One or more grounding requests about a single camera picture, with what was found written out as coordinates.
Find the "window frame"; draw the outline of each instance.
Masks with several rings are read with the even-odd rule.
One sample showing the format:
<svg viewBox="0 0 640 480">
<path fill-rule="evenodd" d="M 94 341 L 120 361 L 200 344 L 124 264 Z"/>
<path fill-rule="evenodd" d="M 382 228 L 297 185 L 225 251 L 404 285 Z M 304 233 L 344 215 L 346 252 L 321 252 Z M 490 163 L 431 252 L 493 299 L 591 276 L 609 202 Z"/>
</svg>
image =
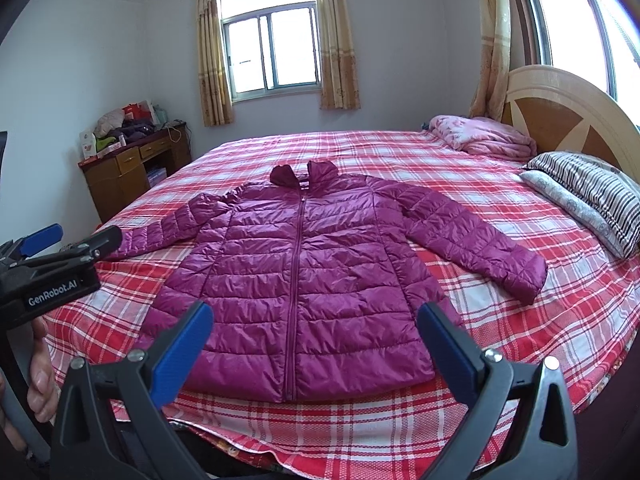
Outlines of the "window frame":
<svg viewBox="0 0 640 480">
<path fill-rule="evenodd" d="M 551 42 L 549 39 L 548 30 L 546 28 L 545 13 L 540 0 L 529 0 L 532 10 L 532 16 L 534 20 L 534 26 L 536 33 L 533 35 L 536 41 L 536 47 L 540 54 L 540 63 L 553 66 L 553 54 L 551 52 Z M 618 100 L 618 91 L 616 87 L 616 70 L 613 59 L 613 50 L 611 48 L 611 42 L 609 38 L 609 31 L 604 22 L 604 15 L 600 4 L 597 0 L 587 0 L 587 3 L 591 7 L 596 26 L 598 27 L 598 34 L 600 36 L 600 42 L 602 46 L 602 53 L 604 54 L 606 69 L 607 69 L 607 93 L 614 100 Z"/>
<path fill-rule="evenodd" d="M 312 41 L 314 50 L 314 65 L 316 69 L 316 81 L 308 83 L 293 83 L 287 85 L 281 85 L 278 83 L 278 69 L 276 64 L 276 55 L 273 48 L 273 29 L 271 25 L 271 15 L 276 12 L 282 12 L 283 10 L 295 10 L 295 9 L 309 9 L 309 23 L 312 31 Z M 316 23 L 314 24 L 313 16 L 315 14 Z M 265 53 L 262 46 L 262 33 L 260 30 L 260 19 L 266 17 L 268 24 L 269 43 L 271 51 L 271 71 L 273 73 L 273 88 L 268 88 L 267 85 L 267 73 L 265 63 Z M 262 61 L 262 80 L 264 82 L 264 88 L 257 90 L 249 90 L 247 92 L 236 92 L 236 84 L 234 82 L 234 72 L 231 63 L 231 47 L 229 43 L 229 25 L 238 22 L 244 22 L 245 20 L 256 19 L 258 22 L 258 37 L 260 38 L 260 60 Z M 286 4 L 276 7 L 267 7 L 265 9 L 252 10 L 251 12 L 245 12 L 244 14 L 237 14 L 230 18 L 222 20 L 222 34 L 225 46 L 225 64 L 229 78 L 229 86 L 231 92 L 231 101 L 240 102 L 248 99 L 256 99 L 260 97 L 266 97 L 271 95 L 286 95 L 304 92 L 316 92 L 322 88 L 320 80 L 320 59 L 319 59 L 319 29 L 318 29 L 318 6 L 316 1 L 300 2 L 296 4 Z"/>
</svg>

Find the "blue gripper pad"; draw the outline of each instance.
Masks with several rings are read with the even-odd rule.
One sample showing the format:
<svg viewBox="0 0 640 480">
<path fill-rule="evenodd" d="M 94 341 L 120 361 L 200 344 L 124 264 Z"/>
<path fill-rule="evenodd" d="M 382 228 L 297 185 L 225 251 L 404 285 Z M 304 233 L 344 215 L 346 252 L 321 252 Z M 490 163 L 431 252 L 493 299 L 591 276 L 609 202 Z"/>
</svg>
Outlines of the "blue gripper pad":
<svg viewBox="0 0 640 480">
<path fill-rule="evenodd" d="M 471 409 L 479 396 L 478 367 L 483 368 L 479 357 L 481 349 L 432 303 L 426 303 L 418 309 L 417 327 L 431 360 L 438 367 L 449 390 L 457 402 Z"/>
<path fill-rule="evenodd" d="M 31 236 L 27 236 L 20 245 L 20 254 L 25 258 L 30 258 L 47 247 L 57 244 L 60 240 L 62 240 L 62 227 L 59 224 L 50 225 Z"/>
<path fill-rule="evenodd" d="M 187 380 L 191 368 L 200 355 L 213 329 L 211 307 L 197 301 L 176 326 L 161 334 L 149 354 L 154 354 L 154 346 L 169 343 L 152 366 L 152 380 L 149 396 L 156 408 L 174 402 L 180 388 Z"/>
</svg>

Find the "folded blanket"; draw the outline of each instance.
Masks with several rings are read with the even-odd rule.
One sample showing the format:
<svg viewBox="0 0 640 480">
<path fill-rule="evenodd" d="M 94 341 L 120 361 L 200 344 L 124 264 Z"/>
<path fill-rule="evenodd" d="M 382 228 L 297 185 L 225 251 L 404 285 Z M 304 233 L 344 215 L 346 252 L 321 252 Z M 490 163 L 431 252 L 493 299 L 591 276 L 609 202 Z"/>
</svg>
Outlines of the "folded blanket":
<svg viewBox="0 0 640 480">
<path fill-rule="evenodd" d="M 536 141 L 513 126 L 484 117 L 434 117 L 429 130 L 458 152 L 528 162 L 538 154 Z"/>
</svg>

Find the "window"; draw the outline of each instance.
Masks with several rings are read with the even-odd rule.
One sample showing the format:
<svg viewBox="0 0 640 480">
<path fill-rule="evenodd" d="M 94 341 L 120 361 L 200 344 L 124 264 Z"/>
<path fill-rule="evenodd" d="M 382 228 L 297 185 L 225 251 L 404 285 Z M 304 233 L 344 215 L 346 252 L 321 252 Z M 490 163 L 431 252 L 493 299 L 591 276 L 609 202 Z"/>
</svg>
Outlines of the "window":
<svg viewBox="0 0 640 480">
<path fill-rule="evenodd" d="M 317 89 L 316 0 L 220 0 L 234 101 Z"/>
<path fill-rule="evenodd" d="M 567 70 L 614 98 L 640 124 L 640 55 L 617 0 L 530 0 L 541 62 Z"/>
</svg>

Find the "pillow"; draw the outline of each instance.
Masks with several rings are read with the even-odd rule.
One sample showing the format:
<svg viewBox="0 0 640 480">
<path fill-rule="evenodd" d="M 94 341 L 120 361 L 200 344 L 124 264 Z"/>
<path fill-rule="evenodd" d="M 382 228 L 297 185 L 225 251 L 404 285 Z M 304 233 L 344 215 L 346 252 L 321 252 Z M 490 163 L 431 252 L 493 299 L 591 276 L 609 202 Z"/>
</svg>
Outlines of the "pillow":
<svg viewBox="0 0 640 480">
<path fill-rule="evenodd" d="M 536 190 L 540 195 L 548 198 L 554 204 L 564 209 L 572 218 L 591 231 L 611 254 L 617 258 L 624 258 L 624 251 L 607 221 L 593 207 L 585 204 L 573 193 L 569 193 L 548 174 L 542 171 L 530 170 L 520 174 L 520 178 L 527 186 Z"/>
<path fill-rule="evenodd" d="M 112 110 L 108 114 L 104 114 L 98 120 L 98 125 L 94 130 L 96 139 L 103 139 L 111 130 L 121 128 L 122 121 L 124 121 L 124 110 L 121 108 L 117 108 L 116 110 Z"/>
<path fill-rule="evenodd" d="M 603 160 L 569 152 L 543 153 L 529 161 L 525 169 L 543 171 L 602 215 L 625 258 L 636 252 L 640 241 L 640 188 L 620 170 Z"/>
</svg>

